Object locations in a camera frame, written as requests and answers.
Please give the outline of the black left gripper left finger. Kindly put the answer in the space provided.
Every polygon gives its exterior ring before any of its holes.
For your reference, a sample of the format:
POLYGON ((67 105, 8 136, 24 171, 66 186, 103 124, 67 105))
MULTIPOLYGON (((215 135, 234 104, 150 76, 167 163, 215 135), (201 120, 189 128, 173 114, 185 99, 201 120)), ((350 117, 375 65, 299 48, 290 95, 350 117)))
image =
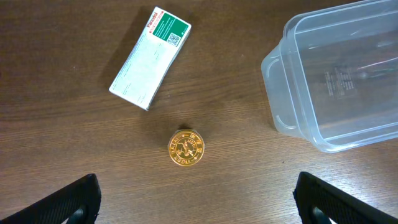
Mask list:
POLYGON ((101 205, 95 174, 87 174, 1 223, 94 223, 101 205))

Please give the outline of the clear plastic container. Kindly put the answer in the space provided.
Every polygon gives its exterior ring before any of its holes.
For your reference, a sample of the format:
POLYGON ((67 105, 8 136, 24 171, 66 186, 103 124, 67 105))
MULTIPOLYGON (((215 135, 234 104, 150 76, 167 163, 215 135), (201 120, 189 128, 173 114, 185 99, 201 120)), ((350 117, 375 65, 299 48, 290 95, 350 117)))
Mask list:
POLYGON ((291 18, 263 59, 275 128, 340 152, 397 137, 397 0, 291 18))

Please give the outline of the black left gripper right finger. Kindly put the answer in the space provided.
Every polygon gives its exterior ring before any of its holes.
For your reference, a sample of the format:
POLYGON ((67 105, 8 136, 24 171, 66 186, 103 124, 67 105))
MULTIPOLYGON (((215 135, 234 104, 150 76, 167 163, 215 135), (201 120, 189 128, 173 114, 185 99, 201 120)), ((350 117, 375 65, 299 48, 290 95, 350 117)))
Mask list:
POLYGON ((308 173, 299 173, 293 191, 302 223, 393 223, 392 217, 308 173))

